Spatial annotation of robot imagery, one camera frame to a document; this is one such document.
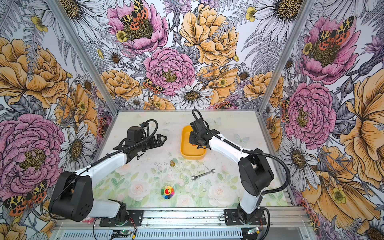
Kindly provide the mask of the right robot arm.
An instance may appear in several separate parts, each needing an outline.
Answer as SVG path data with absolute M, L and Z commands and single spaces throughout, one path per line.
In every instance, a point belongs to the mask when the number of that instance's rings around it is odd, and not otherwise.
M 237 163 L 243 188 L 243 198 L 238 204 L 238 217 L 243 224 L 250 224 L 264 198 L 264 191 L 274 179 L 274 173 L 263 151 L 244 149 L 225 138 L 220 132 L 210 130 L 201 120 L 190 123 L 189 143 L 199 148 L 218 152 Z

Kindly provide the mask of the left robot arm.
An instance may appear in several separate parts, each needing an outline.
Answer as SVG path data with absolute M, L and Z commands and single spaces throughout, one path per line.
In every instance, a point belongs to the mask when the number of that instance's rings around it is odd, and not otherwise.
M 127 136 L 112 152 L 96 162 L 60 174 L 50 204 L 49 214 L 60 219 L 81 222 L 86 218 L 109 218 L 118 224 L 128 220 L 127 205 L 117 200 L 94 198 L 93 188 L 107 175 L 151 149 L 162 147 L 167 137 L 152 133 L 147 123 L 130 127 Z

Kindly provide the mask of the yellow plastic bin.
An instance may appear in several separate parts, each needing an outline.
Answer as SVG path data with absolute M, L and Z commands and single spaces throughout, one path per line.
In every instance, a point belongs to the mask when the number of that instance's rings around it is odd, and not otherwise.
M 185 126 L 181 135 L 180 152 L 186 160 L 202 160 L 207 152 L 206 149 L 197 149 L 197 145 L 189 143 L 190 134 L 193 131 L 191 126 Z

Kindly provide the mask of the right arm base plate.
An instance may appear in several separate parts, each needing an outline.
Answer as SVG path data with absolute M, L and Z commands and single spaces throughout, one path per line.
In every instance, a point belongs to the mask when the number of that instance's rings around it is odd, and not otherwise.
M 266 215 L 261 209 L 256 209 L 251 214 L 240 209 L 224 209 L 224 222 L 226 226 L 267 225 Z

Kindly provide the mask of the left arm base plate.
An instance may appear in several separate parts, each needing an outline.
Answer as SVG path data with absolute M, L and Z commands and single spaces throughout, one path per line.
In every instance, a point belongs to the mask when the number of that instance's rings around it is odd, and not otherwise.
M 144 210 L 127 210 L 127 217 L 122 222 L 118 219 L 101 218 L 100 227 L 140 227 L 143 221 Z

